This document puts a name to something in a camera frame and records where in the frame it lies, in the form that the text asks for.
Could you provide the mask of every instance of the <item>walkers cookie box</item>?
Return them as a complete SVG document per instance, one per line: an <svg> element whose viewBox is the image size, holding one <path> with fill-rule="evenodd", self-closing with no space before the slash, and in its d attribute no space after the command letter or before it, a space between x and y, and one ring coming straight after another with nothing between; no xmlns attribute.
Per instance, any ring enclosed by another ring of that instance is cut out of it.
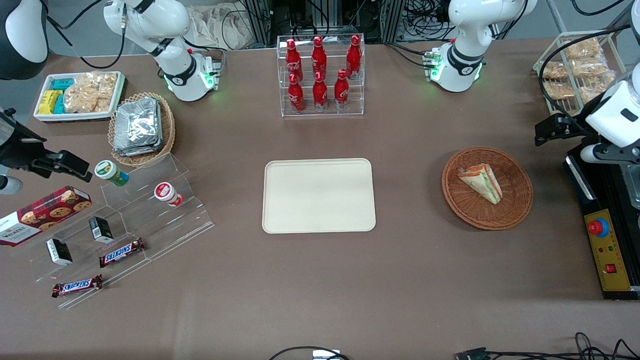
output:
<svg viewBox="0 0 640 360"><path fill-rule="evenodd" d="M65 186L0 219L0 245L16 246L90 206L89 195Z"/></svg>

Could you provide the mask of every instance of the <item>brown tabletop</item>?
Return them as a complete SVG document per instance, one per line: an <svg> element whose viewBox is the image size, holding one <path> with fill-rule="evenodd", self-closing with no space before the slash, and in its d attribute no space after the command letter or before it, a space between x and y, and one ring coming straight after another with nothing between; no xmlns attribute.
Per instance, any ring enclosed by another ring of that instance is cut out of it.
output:
<svg viewBox="0 0 640 360"><path fill-rule="evenodd" d="M229 53L220 90L193 103L172 96L150 56L123 57L114 69L129 79L127 95L153 91L170 103L173 153L216 226L71 310L59 310L52 284L34 282L28 260L3 247L2 358L268 359L318 345L354 360L450 359L480 346L573 350L576 331L605 348L619 337L640 347L640 302L601 300L561 170L575 142L533 145L533 127L548 111L531 65L549 42L495 42L481 78L462 94L426 83L419 67L386 47L367 46L365 114L333 120L280 116L274 50ZM45 71L84 70L55 56ZM50 149L93 164L109 158L105 122L31 119L29 127ZM528 171L535 198L519 226L480 231L444 201L444 163L473 145L500 148ZM262 230L269 161L357 157L372 164L375 229ZM104 184L14 174L24 190L1 199L2 216L64 184L94 197Z"/></svg>

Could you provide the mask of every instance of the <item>red bottle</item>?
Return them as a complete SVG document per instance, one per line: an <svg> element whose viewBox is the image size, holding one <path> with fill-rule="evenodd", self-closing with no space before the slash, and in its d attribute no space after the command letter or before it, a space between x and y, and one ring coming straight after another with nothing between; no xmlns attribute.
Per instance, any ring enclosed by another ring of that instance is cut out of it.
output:
<svg viewBox="0 0 640 360"><path fill-rule="evenodd" d="M360 60L362 59L362 50L360 49L360 36L353 35L351 37L351 46L347 50L347 78L357 79L360 75Z"/></svg>
<svg viewBox="0 0 640 360"><path fill-rule="evenodd" d="M314 50L311 52L311 61L314 74L319 71L326 78L326 52L324 51L322 37L314 37Z"/></svg>
<svg viewBox="0 0 640 360"><path fill-rule="evenodd" d="M316 71L314 74L316 82L314 83L314 107L316 111L324 113L328 108L326 100L326 84L324 83L324 75L322 72Z"/></svg>
<svg viewBox="0 0 640 360"><path fill-rule="evenodd" d="M335 82L334 98L335 108L338 110L345 110L347 108L347 101L349 98L349 81L347 81L347 70L338 70L338 80Z"/></svg>
<svg viewBox="0 0 640 360"><path fill-rule="evenodd" d="M295 74L298 77L298 81L302 81L302 60L300 59L300 53L296 49L296 42L290 38L287 39L287 70L290 74Z"/></svg>
<svg viewBox="0 0 640 360"><path fill-rule="evenodd" d="M289 74L289 100L294 114L302 114L305 111L305 99L302 94L302 86L298 84L298 76Z"/></svg>

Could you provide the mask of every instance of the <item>emergency stop button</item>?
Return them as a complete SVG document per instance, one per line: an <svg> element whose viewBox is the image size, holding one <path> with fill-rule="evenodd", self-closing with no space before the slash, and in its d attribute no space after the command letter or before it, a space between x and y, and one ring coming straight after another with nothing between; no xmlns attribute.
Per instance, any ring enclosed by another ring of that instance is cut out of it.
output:
<svg viewBox="0 0 640 360"><path fill-rule="evenodd" d="M589 234L603 238L609 234L609 223L603 218L596 218L587 224Z"/></svg>

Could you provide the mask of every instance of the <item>round wicker basket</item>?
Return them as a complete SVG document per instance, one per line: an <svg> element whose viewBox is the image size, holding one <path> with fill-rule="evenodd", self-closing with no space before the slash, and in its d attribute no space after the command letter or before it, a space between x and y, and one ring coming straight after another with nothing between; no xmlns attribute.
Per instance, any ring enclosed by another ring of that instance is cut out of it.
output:
<svg viewBox="0 0 640 360"><path fill-rule="evenodd" d="M160 151L156 152L148 152L146 154L134 155L134 156L120 156L115 151L111 151L111 155L117 162L123 165L129 165L132 167L140 167L146 163L154 161L160 156L166 154L167 152L171 152L173 147L173 142L175 141L175 123L173 121L173 113L169 108L169 104L166 103L166 100L163 99L158 94L154 94L152 92L143 92L142 94L135 94L126 98L123 102L133 102L142 99L143 97L153 97L160 103L160 116L162 120L162 136L164 139L164 146ZM109 121L109 133L107 134L109 138L109 144L113 147L113 138L115 135L115 119L116 114L111 114L111 120Z"/></svg>
<svg viewBox="0 0 640 360"><path fill-rule="evenodd" d="M460 169L480 163L491 166L502 189L502 200L496 205L458 177ZM442 171L442 191L462 220L484 230L518 225L533 205L533 187L525 170L511 156L491 147L470 147L452 156Z"/></svg>

